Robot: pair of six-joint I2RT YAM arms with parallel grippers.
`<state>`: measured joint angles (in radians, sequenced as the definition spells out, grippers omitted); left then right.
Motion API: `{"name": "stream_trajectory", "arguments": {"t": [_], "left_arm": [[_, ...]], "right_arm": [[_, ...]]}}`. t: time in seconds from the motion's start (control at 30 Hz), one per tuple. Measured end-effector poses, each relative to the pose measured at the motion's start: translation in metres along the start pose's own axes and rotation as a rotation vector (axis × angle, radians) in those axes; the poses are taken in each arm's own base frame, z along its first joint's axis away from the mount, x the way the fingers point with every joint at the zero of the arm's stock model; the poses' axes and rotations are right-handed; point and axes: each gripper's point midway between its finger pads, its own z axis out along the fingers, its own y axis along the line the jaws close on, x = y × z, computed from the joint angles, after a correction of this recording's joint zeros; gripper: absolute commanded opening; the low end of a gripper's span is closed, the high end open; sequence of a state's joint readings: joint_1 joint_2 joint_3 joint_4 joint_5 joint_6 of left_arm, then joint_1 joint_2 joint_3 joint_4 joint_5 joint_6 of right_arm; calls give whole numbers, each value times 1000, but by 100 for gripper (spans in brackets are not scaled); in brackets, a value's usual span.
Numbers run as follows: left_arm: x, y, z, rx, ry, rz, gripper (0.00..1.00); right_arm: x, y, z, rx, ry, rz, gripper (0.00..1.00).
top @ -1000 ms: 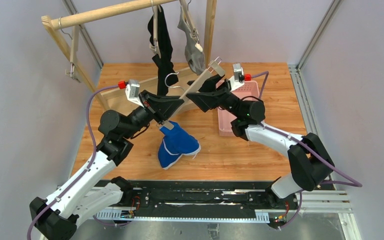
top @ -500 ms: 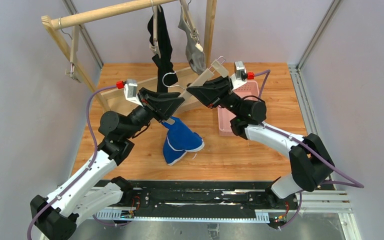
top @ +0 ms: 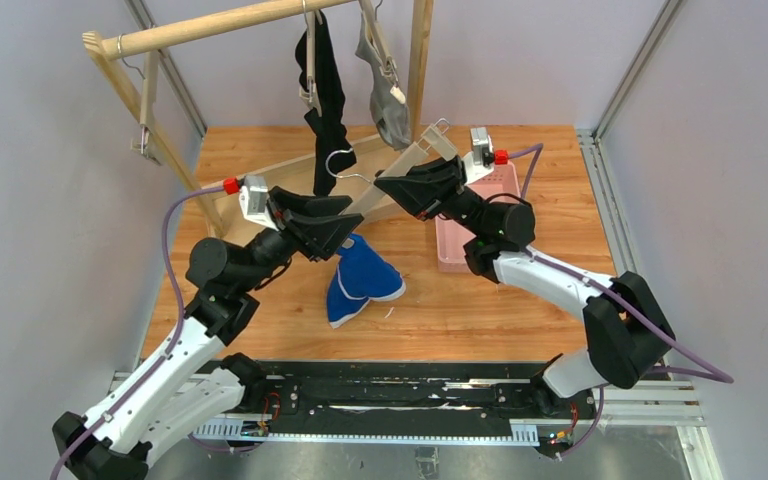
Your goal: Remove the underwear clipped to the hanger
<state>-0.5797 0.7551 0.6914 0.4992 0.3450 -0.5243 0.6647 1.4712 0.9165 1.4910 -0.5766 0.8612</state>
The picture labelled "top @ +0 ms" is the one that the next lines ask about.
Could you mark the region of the wooden clip hanger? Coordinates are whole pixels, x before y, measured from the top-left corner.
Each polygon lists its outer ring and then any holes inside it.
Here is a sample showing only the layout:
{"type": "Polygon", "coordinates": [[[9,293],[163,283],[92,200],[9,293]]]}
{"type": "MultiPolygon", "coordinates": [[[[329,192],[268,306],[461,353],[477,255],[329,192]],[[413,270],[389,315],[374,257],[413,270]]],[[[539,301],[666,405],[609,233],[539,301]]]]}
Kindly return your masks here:
{"type": "Polygon", "coordinates": [[[446,136],[450,126],[451,124],[445,118],[440,118],[429,125],[419,139],[406,148],[380,175],[369,178],[371,184],[343,211],[343,214],[359,214],[363,217],[364,223],[371,223],[402,212],[402,208],[380,190],[375,185],[375,181],[386,177],[405,176],[411,168],[429,160],[453,159],[458,151],[446,136]]]}

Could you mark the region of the blue white underwear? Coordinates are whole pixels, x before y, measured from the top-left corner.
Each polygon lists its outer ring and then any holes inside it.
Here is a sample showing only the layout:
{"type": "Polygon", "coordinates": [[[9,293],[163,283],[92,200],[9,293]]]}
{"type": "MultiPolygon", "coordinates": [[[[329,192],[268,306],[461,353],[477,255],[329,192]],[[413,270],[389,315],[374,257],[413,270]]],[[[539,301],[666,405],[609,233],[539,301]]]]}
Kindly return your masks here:
{"type": "Polygon", "coordinates": [[[406,291],[401,273],[376,252],[363,236],[352,233],[337,251],[339,260],[326,298],[328,324],[339,328],[370,302],[390,302],[406,291]]]}

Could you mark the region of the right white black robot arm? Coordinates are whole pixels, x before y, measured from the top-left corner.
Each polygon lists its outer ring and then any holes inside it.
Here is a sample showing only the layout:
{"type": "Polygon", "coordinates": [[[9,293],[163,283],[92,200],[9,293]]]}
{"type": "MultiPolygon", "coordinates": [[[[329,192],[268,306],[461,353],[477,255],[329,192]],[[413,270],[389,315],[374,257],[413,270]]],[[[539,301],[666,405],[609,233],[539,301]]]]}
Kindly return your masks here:
{"type": "Polygon", "coordinates": [[[460,158],[438,158],[375,186],[419,220],[439,216],[472,234],[463,250],[470,271],[519,288],[582,321],[586,345],[550,360],[532,379],[546,398],[567,399],[611,385],[630,389],[668,353],[675,334],[640,275],[594,273],[533,248],[536,217],[518,195],[481,196],[460,158]]]}

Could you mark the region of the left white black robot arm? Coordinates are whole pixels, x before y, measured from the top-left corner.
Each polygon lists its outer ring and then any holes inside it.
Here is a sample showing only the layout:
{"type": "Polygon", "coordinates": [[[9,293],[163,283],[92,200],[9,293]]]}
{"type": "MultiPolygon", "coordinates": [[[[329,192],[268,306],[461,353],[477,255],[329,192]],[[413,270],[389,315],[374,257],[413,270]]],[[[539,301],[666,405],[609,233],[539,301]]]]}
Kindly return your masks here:
{"type": "Polygon", "coordinates": [[[178,303],[172,330],[118,388],[85,413],[55,422],[52,478],[68,470],[79,479],[143,479],[211,418],[258,400],[264,373],[242,354],[224,358],[194,387],[187,381],[247,327],[259,306],[254,292],[280,277],[294,255],[326,260],[363,221],[349,196],[298,195],[254,177],[228,179],[212,193],[237,195],[259,233],[242,246],[214,237],[194,246],[186,276],[195,296],[178,303]]]}

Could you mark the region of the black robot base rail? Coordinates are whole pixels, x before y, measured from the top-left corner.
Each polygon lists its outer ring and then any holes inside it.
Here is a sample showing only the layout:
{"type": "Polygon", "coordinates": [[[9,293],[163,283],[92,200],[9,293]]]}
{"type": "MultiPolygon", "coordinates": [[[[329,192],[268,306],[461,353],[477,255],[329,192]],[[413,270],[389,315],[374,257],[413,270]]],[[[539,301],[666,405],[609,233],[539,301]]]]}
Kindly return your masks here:
{"type": "Polygon", "coordinates": [[[242,400],[195,431],[272,441],[540,443],[595,417],[594,390],[556,398],[538,363],[262,361],[242,400]]]}

